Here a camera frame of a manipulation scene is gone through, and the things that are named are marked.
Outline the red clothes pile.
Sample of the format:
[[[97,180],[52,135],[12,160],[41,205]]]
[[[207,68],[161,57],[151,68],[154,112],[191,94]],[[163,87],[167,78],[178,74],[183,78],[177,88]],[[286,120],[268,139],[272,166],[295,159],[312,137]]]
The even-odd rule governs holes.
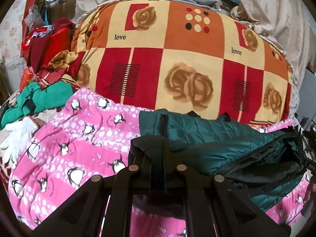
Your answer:
[[[74,89],[83,85],[80,73],[84,53],[71,47],[75,24],[68,18],[58,19],[54,25],[33,29],[21,43],[21,51],[27,62],[19,90],[32,82],[42,89],[56,82],[66,82]]]

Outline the rose patterned folded blanket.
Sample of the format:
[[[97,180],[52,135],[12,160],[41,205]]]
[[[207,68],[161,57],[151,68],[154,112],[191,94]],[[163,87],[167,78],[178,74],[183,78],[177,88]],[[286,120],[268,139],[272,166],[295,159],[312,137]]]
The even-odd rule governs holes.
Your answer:
[[[109,3],[80,22],[71,50],[79,84],[115,102],[205,119],[228,113],[259,126],[289,117],[284,56],[212,10],[166,0]]]

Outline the green garment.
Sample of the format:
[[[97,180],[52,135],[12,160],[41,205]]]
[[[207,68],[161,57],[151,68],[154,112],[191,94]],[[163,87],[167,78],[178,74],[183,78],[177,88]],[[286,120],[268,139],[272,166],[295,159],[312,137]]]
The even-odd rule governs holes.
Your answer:
[[[32,82],[17,96],[16,104],[5,110],[1,118],[1,129],[22,117],[63,107],[72,95],[73,88],[66,82],[56,82],[45,89],[37,82]]]

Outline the teal quilted puffer jacket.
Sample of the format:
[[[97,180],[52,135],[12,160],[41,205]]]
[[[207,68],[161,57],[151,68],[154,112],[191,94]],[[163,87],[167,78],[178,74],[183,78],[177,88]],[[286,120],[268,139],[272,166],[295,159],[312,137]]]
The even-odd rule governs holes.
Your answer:
[[[139,113],[140,135],[159,136],[181,162],[206,176],[220,174],[261,210],[280,202],[304,173],[300,134],[289,127],[260,133],[223,114],[206,120],[167,110]]]

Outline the white knit glove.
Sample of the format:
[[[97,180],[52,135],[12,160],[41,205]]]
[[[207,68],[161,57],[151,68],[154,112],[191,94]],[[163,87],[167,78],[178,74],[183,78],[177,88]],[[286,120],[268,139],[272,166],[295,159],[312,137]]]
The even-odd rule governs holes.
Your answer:
[[[32,117],[27,116],[21,121],[7,124],[4,129],[10,134],[1,143],[2,161],[9,168],[15,169],[20,152],[39,129],[39,125]]]

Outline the pink penguin bed quilt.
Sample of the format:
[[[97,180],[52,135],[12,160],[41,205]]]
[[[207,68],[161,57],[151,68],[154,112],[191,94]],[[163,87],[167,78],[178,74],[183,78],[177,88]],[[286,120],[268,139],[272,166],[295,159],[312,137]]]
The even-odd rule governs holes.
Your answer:
[[[91,176],[109,177],[127,166],[131,140],[140,137],[139,113],[82,88],[21,151],[10,177],[17,218],[36,229]]]

